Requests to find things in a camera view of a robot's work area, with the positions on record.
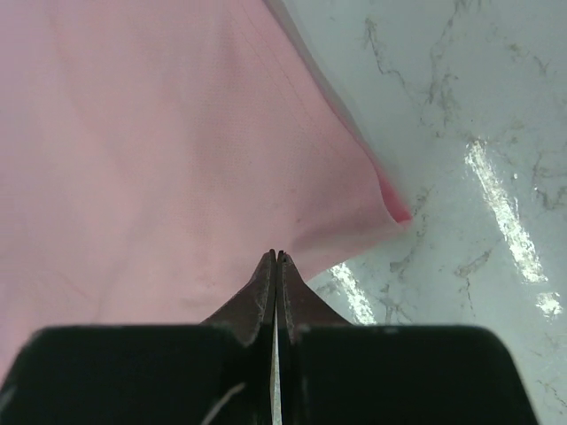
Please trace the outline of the pink t shirt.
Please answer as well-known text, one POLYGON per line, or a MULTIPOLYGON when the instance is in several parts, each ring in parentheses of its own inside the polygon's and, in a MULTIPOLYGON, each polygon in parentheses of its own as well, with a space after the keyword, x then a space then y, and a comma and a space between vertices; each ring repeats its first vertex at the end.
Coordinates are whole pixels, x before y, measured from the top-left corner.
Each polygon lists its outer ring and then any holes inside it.
POLYGON ((1 368, 50 325, 199 322, 412 217, 279 1, 1 4, 1 368))

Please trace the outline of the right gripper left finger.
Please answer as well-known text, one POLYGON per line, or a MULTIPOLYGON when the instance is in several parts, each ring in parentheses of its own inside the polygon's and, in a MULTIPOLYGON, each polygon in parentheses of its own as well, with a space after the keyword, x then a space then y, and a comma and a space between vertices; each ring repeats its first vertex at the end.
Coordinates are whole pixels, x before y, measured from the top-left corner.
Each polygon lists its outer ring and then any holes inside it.
POLYGON ((271 345, 276 308, 276 253, 262 255, 249 282, 201 325, 231 332, 241 345, 271 345))

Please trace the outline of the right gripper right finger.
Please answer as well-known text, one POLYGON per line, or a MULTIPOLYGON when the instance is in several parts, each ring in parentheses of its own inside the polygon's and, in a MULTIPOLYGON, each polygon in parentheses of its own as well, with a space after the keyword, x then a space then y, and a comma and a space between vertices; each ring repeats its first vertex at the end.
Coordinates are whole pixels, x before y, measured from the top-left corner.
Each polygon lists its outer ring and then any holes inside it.
POLYGON ((303 281, 291 256, 277 256, 276 309, 278 335, 295 344, 303 328, 350 326, 303 281))

